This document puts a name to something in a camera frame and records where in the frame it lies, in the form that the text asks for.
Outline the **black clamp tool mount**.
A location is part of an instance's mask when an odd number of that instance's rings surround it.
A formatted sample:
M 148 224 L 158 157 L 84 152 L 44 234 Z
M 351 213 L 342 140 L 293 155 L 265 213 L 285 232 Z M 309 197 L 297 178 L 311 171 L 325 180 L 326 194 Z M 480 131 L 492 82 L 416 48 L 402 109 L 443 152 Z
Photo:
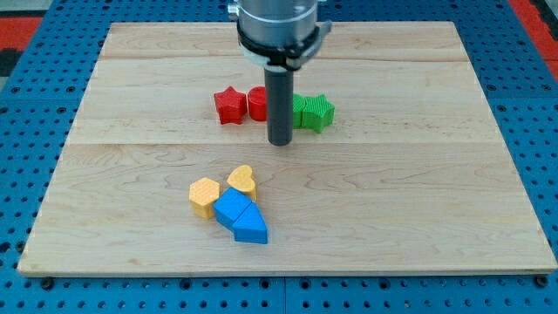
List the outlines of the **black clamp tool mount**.
M 330 20 L 316 25 L 302 41 L 287 46 L 267 46 L 249 38 L 240 25 L 236 26 L 238 43 L 243 55 L 268 71 L 298 71 L 320 50 L 323 39 L 330 33 Z

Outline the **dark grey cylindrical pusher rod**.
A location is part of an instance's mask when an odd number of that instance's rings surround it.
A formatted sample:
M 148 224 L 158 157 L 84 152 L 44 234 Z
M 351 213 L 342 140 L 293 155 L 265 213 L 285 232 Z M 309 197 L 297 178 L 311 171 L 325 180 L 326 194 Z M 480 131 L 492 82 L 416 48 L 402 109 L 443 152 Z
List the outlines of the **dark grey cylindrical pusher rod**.
M 288 145 L 293 134 L 293 72 L 264 71 L 267 134 L 277 147 Z

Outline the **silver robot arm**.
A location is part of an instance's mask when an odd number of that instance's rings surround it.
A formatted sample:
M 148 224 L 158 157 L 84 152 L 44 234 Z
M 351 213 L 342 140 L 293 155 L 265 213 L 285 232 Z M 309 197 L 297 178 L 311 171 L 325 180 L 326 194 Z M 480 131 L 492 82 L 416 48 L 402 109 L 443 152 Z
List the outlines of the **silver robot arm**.
M 264 71 L 270 144 L 292 141 L 294 72 L 320 50 L 332 22 L 317 22 L 318 0 L 232 0 L 243 55 Z

